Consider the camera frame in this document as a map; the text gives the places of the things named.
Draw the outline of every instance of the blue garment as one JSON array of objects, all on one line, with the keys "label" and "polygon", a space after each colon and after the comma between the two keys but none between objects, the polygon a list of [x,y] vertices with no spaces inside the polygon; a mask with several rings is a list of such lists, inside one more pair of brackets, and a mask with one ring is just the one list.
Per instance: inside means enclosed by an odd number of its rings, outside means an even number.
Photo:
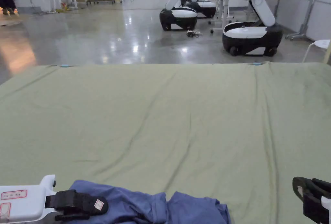
[{"label": "blue garment", "polygon": [[70,224],[231,224],[225,204],[209,197],[195,198],[176,192],[166,202],[166,194],[132,192],[125,188],[78,180],[70,189],[107,199],[106,214]]},{"label": "blue garment", "polygon": [[168,218],[165,193],[149,195],[82,180],[75,181],[70,189],[103,196],[109,204],[107,213],[91,216],[89,220],[71,221],[71,224],[165,223]]},{"label": "blue garment", "polygon": [[226,204],[217,199],[195,198],[176,191],[167,208],[170,224],[231,224]]}]

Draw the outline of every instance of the white stool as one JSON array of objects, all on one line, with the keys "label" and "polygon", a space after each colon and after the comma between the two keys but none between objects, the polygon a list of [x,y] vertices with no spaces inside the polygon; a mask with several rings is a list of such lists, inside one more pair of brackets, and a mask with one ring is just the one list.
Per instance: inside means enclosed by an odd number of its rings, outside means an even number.
[{"label": "white stool", "polygon": [[312,47],[312,45],[315,45],[315,46],[317,46],[317,47],[320,47],[320,48],[322,48],[322,49],[327,50],[328,47],[329,47],[329,44],[330,44],[330,40],[318,40],[318,41],[315,41],[314,43],[310,44],[310,45],[308,46],[308,49],[307,49],[307,51],[306,51],[306,54],[304,55],[304,59],[302,60],[302,62],[303,62],[303,63],[305,62],[305,60],[306,60],[306,58],[307,58],[307,55],[308,55],[308,53],[309,53],[309,50],[310,50],[310,48]]}]

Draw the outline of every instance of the mattress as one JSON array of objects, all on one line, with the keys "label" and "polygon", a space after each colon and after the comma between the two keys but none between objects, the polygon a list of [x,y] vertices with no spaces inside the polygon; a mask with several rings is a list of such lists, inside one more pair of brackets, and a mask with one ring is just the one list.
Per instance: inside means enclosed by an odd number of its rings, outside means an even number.
[{"label": "mattress", "polygon": [[0,185],[56,174],[56,191],[180,191],[234,224],[302,224],[292,178],[331,181],[325,64],[35,67],[0,86],[0,113]]}]

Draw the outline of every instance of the polished concrete floor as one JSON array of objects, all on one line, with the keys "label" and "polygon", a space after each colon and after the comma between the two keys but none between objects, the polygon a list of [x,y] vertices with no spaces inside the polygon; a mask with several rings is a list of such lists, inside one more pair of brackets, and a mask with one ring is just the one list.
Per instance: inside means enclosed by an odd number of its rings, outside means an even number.
[{"label": "polished concrete floor", "polygon": [[[223,49],[222,33],[210,34],[206,19],[196,25],[203,33],[199,37],[187,37],[185,31],[164,32],[158,16],[166,2],[124,0],[69,14],[21,15],[20,24],[0,27],[0,84],[35,65],[301,62],[309,45],[283,40],[273,58],[232,57]],[[242,12],[234,15],[245,19]],[[323,51],[313,48],[307,60],[322,59]]]}]

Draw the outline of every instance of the black wheel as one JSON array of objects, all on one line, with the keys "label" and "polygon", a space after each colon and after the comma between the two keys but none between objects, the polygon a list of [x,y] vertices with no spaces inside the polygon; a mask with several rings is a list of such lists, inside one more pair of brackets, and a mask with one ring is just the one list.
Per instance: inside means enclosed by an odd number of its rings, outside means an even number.
[{"label": "black wheel", "polygon": [[277,48],[272,47],[272,48],[266,48],[264,55],[268,57],[273,57],[277,53]]},{"label": "black wheel", "polygon": [[162,24],[162,28],[163,28],[164,31],[170,31],[171,30],[171,26],[167,25],[166,23]]},{"label": "black wheel", "polygon": [[238,55],[238,48],[237,47],[231,47],[230,48],[230,54],[232,56],[237,56]]}]

